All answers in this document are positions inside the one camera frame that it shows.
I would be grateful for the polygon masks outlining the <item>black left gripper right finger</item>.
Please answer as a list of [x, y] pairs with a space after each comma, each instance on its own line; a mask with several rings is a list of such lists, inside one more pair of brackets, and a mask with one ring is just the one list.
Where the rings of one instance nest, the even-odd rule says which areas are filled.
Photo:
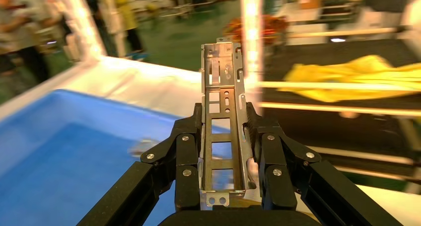
[[295, 210], [296, 195], [324, 226], [397, 226], [399, 221], [328, 161], [246, 104], [265, 210]]

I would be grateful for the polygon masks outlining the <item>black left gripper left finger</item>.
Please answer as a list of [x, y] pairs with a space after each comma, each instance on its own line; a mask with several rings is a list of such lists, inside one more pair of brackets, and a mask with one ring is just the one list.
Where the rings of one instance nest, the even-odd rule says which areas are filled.
[[141, 226], [159, 196], [176, 183], [177, 211], [199, 210], [202, 105], [175, 121], [170, 136], [144, 152], [80, 220], [80, 226]]

